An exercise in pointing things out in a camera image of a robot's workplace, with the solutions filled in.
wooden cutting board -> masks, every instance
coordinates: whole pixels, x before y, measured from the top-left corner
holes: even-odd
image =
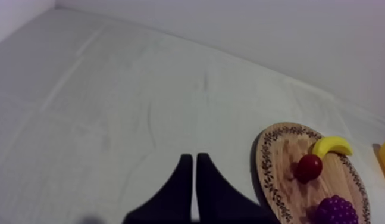
[[[346,156],[328,153],[323,158],[321,175],[306,185],[293,177],[297,162],[322,137],[297,123],[277,123],[260,134],[256,168],[267,202],[282,224],[312,223],[321,200],[339,195],[352,202],[360,224],[370,224],[366,190]]]

